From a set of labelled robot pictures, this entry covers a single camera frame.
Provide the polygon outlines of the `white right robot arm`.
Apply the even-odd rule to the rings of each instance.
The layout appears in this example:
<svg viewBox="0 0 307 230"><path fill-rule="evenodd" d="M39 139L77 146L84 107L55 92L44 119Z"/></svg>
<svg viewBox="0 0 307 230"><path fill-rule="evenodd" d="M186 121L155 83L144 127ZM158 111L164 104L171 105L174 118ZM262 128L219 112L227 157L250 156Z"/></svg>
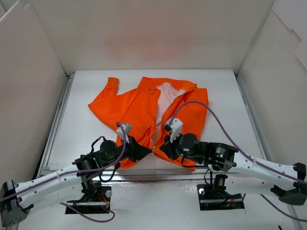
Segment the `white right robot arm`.
<svg viewBox="0 0 307 230"><path fill-rule="evenodd" d="M192 133L165 137L160 150L170 159L181 157L210 166L215 171L239 173L272 184L270 192L283 203L302 206L307 200L307 167L302 163L278 164L253 156L244 156L239 149L216 142L202 142Z"/></svg>

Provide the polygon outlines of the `orange jacket with pink lining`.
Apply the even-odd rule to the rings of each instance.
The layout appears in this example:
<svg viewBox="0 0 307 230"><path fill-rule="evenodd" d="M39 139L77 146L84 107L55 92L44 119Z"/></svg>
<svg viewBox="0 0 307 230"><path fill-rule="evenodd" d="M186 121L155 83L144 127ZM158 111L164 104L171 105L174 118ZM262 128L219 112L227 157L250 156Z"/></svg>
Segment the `orange jacket with pink lining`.
<svg viewBox="0 0 307 230"><path fill-rule="evenodd" d="M182 133L201 137L205 126L209 96L206 88L188 80L142 77L139 85L118 94L119 79L110 77L104 89L89 103L92 113L106 126L116 130L116 122L129 123L130 135L152 151L152 155L170 159L159 148L172 116L183 122Z"/></svg>

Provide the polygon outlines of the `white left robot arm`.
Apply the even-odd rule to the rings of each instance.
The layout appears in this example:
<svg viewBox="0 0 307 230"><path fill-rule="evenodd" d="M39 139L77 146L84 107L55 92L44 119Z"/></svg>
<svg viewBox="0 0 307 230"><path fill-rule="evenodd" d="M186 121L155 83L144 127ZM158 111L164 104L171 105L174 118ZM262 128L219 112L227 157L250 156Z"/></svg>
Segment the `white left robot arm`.
<svg viewBox="0 0 307 230"><path fill-rule="evenodd" d="M17 225L28 215L55 204L83 216L108 213L112 192L106 184L111 180L94 182L94 178L101 178L109 167L116 172L124 160L138 162L150 153L131 136L126 136L120 146L99 137L91 144L90 153L67 167L28 182L7 181L0 190L1 225Z"/></svg>

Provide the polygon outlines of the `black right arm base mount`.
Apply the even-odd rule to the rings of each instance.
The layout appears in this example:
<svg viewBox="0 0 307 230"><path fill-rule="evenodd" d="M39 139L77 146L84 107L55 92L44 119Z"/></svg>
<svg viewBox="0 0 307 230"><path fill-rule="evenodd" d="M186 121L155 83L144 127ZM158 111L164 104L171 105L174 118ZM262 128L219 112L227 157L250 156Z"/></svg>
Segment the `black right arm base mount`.
<svg viewBox="0 0 307 230"><path fill-rule="evenodd" d="M201 211L244 209L243 196L226 191L227 175L219 174L210 182L197 184L199 207Z"/></svg>

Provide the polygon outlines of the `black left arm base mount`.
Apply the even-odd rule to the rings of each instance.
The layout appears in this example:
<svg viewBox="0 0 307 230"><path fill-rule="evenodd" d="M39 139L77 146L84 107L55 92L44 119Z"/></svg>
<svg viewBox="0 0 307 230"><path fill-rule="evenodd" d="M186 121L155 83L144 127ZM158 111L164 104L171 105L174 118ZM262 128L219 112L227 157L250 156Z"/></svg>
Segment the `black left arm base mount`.
<svg viewBox="0 0 307 230"><path fill-rule="evenodd" d="M100 182L85 182L82 186L82 197L66 204L82 214L107 214L110 210L111 186L102 185Z"/></svg>

